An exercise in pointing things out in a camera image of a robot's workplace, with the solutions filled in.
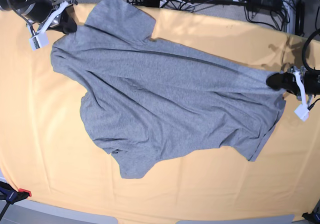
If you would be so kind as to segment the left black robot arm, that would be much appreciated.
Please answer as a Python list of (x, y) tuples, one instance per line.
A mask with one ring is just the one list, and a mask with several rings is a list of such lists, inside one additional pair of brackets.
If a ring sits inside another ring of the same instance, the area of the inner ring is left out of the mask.
[(315, 63), (311, 63), (311, 55), (314, 54), (312, 41), (320, 34), (316, 29), (305, 41), (301, 50), (301, 67), (292, 66), (286, 72), (274, 73), (266, 79), (266, 85), (275, 91), (281, 89), (295, 96), (301, 96), (302, 91), (298, 87), (298, 81), (306, 95), (318, 96), (320, 94), (320, 69)]

